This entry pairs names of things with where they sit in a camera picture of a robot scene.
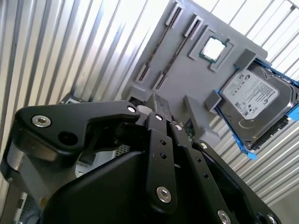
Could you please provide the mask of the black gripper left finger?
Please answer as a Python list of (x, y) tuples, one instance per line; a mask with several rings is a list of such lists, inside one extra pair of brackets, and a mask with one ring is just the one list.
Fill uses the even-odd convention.
[(129, 152), (164, 152), (173, 158), (166, 116), (157, 95), (146, 105), (108, 101), (20, 109), (14, 121), (14, 171), (38, 201)]

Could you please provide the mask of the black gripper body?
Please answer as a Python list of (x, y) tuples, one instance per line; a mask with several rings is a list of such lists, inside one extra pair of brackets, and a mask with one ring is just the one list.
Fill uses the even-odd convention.
[(164, 152), (129, 152), (66, 184), (42, 224), (209, 224), (208, 206), (188, 173)]

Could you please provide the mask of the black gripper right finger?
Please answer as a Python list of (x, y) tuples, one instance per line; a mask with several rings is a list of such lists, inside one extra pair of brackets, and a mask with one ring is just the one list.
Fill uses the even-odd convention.
[(277, 215), (204, 141), (190, 143), (182, 127), (173, 122), (168, 101), (157, 97), (157, 111), (166, 116), (183, 175), (198, 198), (184, 190), (187, 205), (199, 202), (196, 215), (205, 224), (278, 224)]

